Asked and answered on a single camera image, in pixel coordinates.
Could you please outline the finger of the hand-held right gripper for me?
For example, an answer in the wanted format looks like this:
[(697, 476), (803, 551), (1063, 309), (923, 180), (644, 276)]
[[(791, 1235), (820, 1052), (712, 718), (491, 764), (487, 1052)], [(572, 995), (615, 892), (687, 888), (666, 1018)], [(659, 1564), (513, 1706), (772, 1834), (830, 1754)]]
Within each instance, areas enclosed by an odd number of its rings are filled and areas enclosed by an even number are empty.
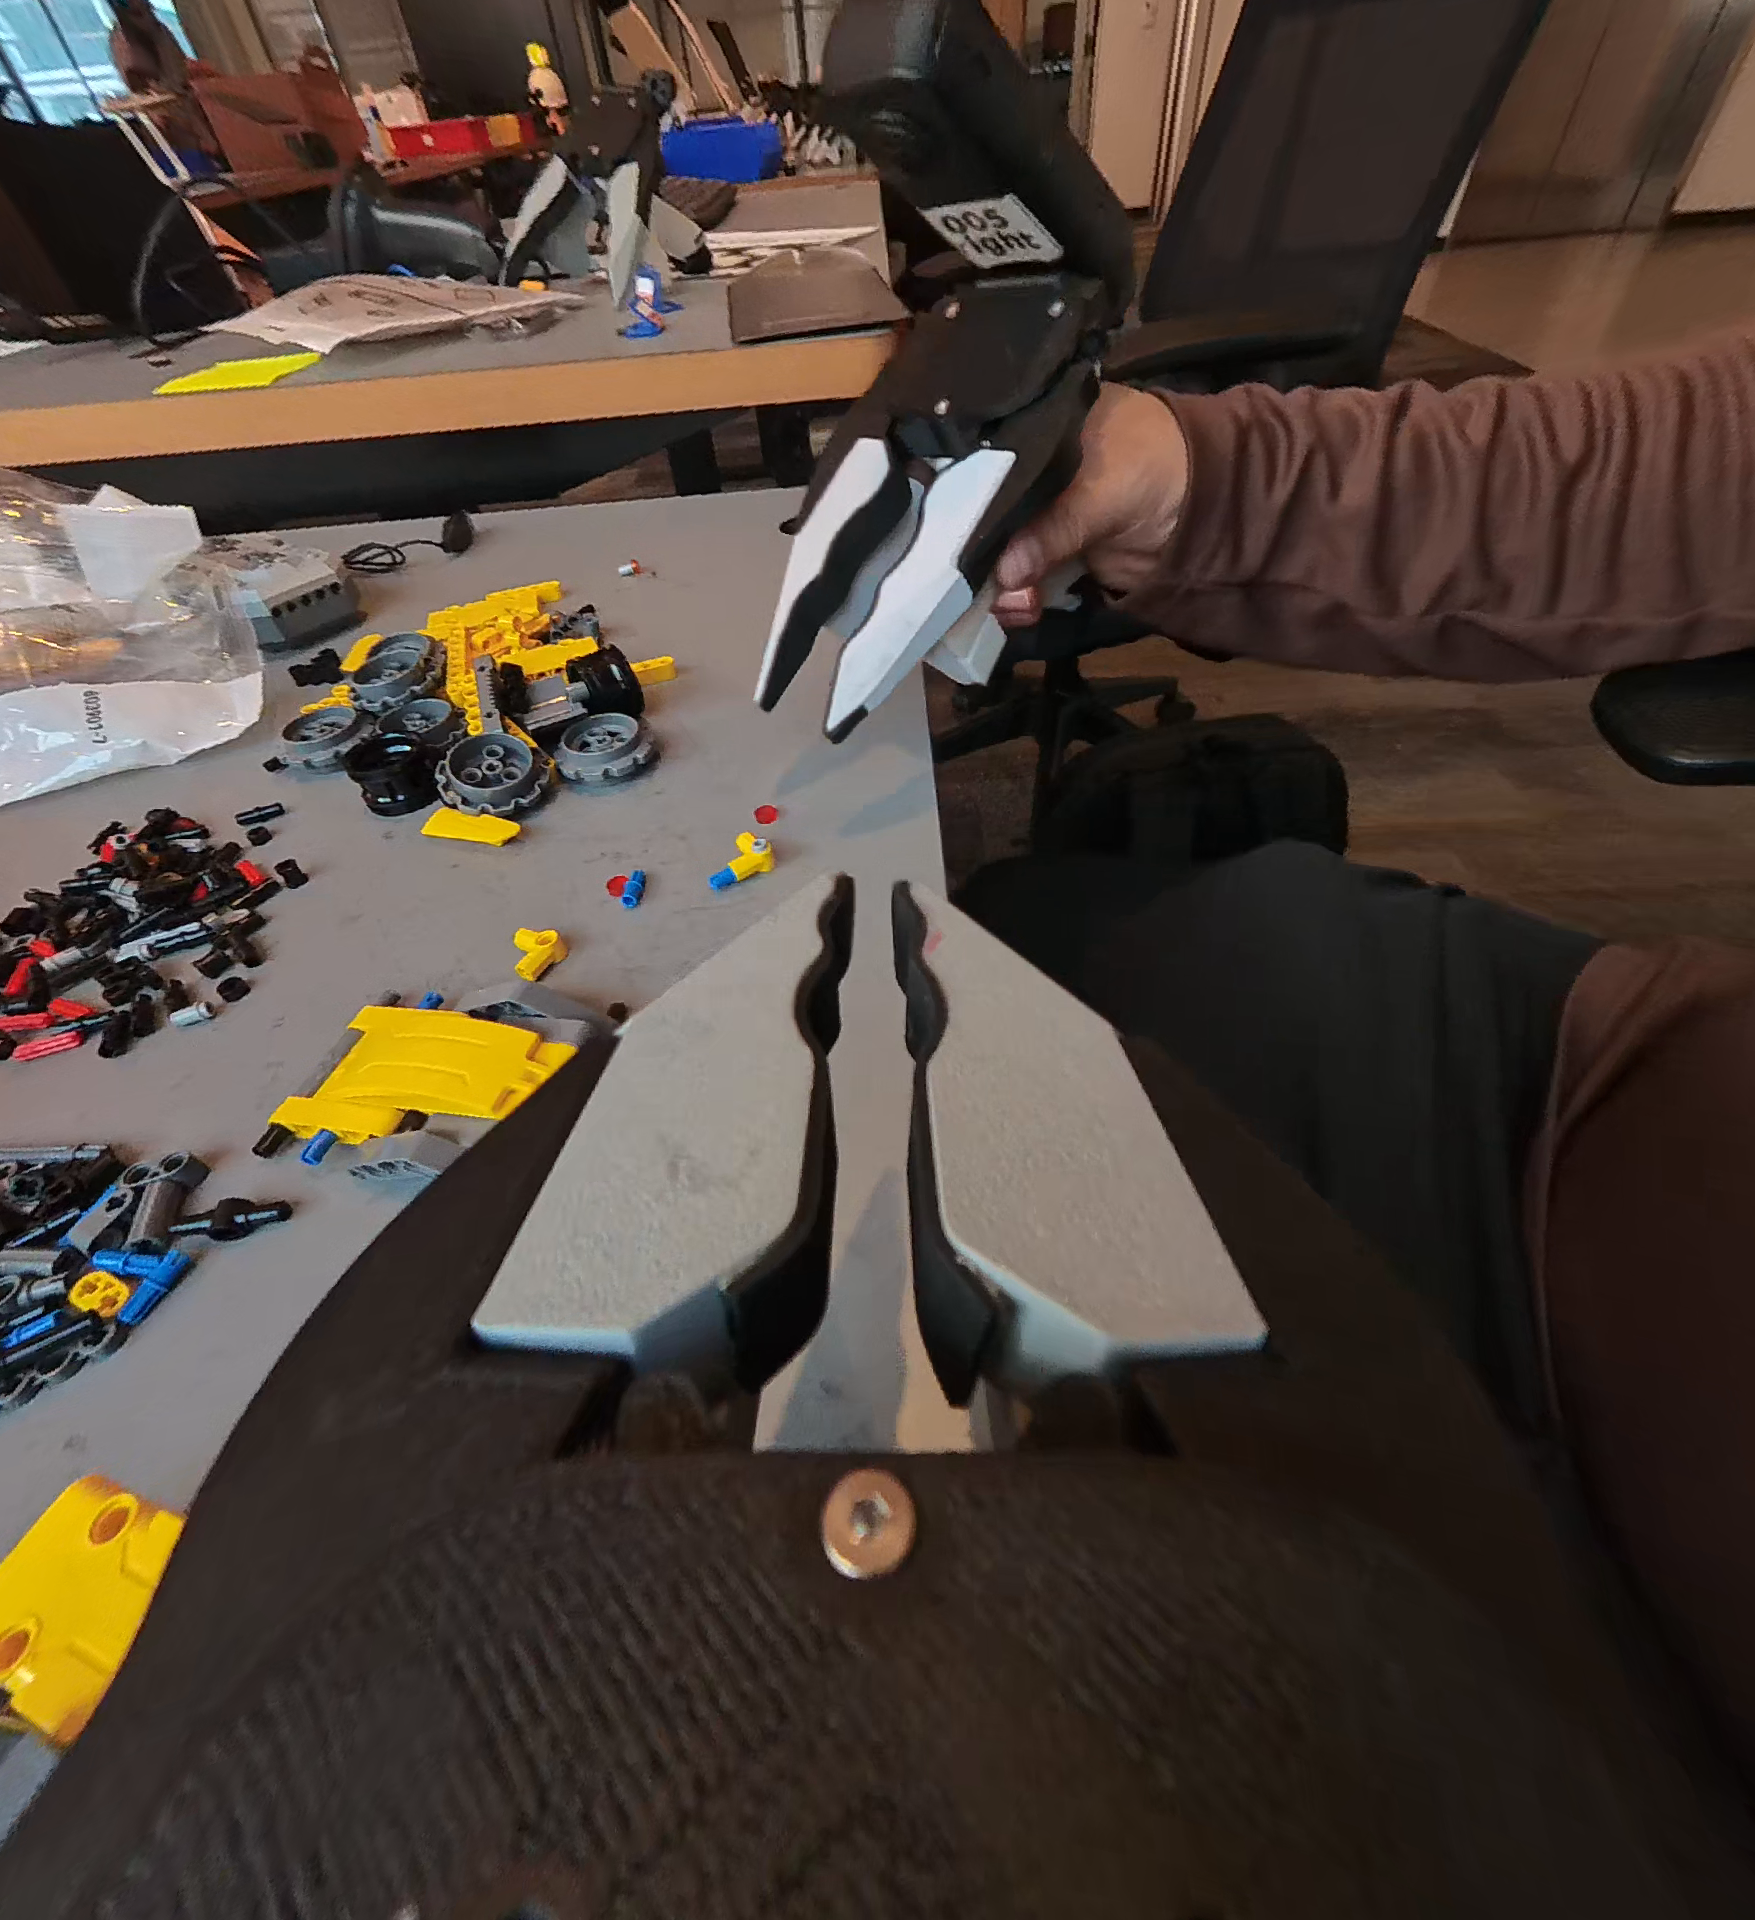
[(839, 627), (839, 662), (824, 707), (828, 740), (845, 740), (868, 718), (974, 606), (977, 587), (964, 571), (964, 551), (1009, 468), (1014, 451), (1005, 445), (982, 445), (944, 466), (882, 579), (852, 587), (864, 620), (852, 628)]
[(754, 702), (770, 711), (817, 634), (851, 643), (877, 606), (884, 569), (910, 539), (913, 484), (888, 436), (857, 436), (791, 519)]

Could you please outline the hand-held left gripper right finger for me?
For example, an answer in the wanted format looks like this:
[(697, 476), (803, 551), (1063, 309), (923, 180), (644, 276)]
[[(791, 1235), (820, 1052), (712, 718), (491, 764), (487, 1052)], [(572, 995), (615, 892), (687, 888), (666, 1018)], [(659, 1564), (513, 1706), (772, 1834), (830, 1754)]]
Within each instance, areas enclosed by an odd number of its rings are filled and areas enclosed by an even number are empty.
[(936, 892), (888, 896), (913, 1320), (951, 1405), (1257, 1356), (1270, 1325), (1125, 1043)]

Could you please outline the wood edged desk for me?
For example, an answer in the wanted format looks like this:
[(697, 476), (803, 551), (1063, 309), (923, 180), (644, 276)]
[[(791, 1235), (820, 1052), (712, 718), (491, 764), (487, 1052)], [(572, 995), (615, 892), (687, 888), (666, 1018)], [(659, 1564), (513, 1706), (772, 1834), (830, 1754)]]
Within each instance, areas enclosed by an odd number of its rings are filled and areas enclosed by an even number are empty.
[(547, 505), (666, 451), (675, 487), (722, 487), (712, 430), (768, 421), (781, 484), (809, 468), (804, 417), (861, 397), (892, 327), (739, 346), (729, 292), (676, 282), (665, 332), (624, 340), (602, 286), (553, 323), (340, 346), (267, 389), (159, 393), (162, 378), (263, 355), (183, 346), (34, 346), (0, 358), (0, 468), (186, 505), (213, 531)]

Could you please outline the person's right hand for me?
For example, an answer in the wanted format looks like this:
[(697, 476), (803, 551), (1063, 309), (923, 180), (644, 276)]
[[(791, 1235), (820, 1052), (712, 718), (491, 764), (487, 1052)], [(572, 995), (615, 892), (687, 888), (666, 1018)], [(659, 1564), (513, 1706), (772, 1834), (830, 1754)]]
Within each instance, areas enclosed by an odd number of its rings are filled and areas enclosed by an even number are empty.
[(1089, 575), (1108, 601), (1153, 579), (1191, 495), (1191, 450), (1163, 397), (1104, 385), (1080, 423), (1074, 477), (1007, 539), (990, 615), (1030, 628), (1051, 575)]

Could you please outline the person's black trouser legs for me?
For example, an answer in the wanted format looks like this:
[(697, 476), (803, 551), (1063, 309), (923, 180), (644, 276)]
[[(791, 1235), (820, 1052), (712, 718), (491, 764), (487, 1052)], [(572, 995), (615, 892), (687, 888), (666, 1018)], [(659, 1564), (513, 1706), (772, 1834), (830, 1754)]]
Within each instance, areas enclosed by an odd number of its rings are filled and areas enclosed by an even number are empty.
[(1296, 842), (1007, 856), (952, 901), (1214, 1091), (1370, 1239), (1500, 1420), (1550, 1427), (1528, 1197), (1599, 936)]

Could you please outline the blue bin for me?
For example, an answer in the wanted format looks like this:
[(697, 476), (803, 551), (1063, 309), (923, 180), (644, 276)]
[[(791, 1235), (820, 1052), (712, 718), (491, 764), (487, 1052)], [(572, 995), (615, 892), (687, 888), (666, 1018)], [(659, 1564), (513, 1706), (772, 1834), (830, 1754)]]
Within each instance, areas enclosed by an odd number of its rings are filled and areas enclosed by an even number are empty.
[(742, 115), (703, 115), (661, 131), (666, 175), (760, 182), (787, 167), (781, 122), (747, 122)]

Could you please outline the yellow vehicle chassis assembly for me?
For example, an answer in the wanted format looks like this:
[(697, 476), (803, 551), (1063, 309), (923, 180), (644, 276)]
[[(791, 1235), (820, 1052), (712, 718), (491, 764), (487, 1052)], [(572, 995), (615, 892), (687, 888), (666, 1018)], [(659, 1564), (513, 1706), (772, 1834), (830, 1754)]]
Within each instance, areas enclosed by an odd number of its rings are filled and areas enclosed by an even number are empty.
[(361, 634), (321, 702), (428, 748), (495, 721), (542, 743), (588, 711), (644, 717), (647, 690), (675, 676), (670, 654), (630, 658), (602, 634), (596, 606), (539, 581), (433, 610), (417, 631)]

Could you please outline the cluster of grey sprocket wheels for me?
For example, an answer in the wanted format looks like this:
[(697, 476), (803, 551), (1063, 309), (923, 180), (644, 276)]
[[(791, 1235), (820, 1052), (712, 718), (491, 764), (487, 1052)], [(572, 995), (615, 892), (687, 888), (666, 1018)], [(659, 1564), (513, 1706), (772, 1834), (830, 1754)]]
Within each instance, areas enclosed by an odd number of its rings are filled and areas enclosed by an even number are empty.
[[(347, 748), (375, 735), (369, 717), (337, 707), (304, 707), (280, 735), (267, 771), (280, 777), (337, 777)], [(437, 754), (441, 807), (474, 816), (518, 818), (539, 808), (555, 782), (630, 780), (653, 762), (644, 717), (588, 711), (547, 740), (524, 740), (498, 721)]]

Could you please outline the printed paper sheet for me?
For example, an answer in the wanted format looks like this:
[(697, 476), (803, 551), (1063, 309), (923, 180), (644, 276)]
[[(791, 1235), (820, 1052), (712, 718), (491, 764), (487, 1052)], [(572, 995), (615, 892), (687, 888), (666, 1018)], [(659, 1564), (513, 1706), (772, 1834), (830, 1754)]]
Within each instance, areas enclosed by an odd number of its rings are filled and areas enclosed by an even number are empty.
[(474, 278), (326, 276), (210, 329), (326, 355), (463, 329), (542, 327), (585, 309), (569, 290), (507, 290)]

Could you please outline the red tray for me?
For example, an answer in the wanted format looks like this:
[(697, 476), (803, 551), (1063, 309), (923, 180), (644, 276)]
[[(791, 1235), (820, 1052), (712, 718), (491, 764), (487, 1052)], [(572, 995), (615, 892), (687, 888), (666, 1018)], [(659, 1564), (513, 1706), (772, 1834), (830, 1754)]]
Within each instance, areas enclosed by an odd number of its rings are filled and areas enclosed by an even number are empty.
[(377, 163), (491, 160), (539, 147), (547, 129), (528, 111), (452, 115), (392, 125), (369, 119), (369, 152)]

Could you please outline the grey motor box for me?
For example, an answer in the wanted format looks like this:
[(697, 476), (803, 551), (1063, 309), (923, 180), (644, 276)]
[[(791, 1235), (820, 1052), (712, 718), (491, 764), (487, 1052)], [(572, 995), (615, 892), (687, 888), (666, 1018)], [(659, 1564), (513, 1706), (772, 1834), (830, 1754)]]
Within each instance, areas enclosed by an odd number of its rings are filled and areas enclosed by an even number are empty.
[(361, 621), (358, 585), (337, 561), (272, 531), (213, 539), (267, 658), (301, 651)]

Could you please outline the person's brown shirt torso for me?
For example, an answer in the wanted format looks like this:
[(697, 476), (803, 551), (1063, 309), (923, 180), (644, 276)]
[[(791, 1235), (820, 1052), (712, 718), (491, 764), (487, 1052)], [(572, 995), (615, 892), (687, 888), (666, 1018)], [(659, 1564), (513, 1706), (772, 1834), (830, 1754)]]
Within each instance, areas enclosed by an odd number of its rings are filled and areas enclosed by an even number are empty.
[(1586, 1501), (1755, 1809), (1755, 955), (1586, 962), (1528, 1235)]

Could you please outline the white labelled plastic bag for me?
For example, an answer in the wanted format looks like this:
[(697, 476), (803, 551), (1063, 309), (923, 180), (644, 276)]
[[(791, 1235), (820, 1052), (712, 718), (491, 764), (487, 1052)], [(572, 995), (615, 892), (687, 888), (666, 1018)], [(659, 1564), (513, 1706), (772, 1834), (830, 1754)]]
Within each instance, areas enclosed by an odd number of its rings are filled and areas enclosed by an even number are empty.
[(162, 771), (263, 717), (263, 671), (230, 679), (47, 683), (0, 693), (0, 808), (89, 780)]

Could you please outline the black box with yellow beams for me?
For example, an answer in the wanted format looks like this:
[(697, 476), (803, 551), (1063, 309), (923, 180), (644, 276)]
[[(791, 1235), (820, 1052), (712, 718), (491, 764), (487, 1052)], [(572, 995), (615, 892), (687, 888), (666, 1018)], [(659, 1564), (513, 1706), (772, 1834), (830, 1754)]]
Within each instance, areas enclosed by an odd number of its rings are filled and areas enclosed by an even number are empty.
[(183, 1525), (81, 1477), (0, 1560), (0, 1846), (120, 1675)]

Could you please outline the clear plastic bag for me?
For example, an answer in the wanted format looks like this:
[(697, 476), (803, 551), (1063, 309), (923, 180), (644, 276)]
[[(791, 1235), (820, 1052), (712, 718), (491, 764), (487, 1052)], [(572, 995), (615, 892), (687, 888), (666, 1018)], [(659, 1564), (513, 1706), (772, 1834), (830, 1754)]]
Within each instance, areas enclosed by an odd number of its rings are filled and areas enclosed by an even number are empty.
[(0, 468), (0, 697), (256, 671), (244, 587), (197, 509)]

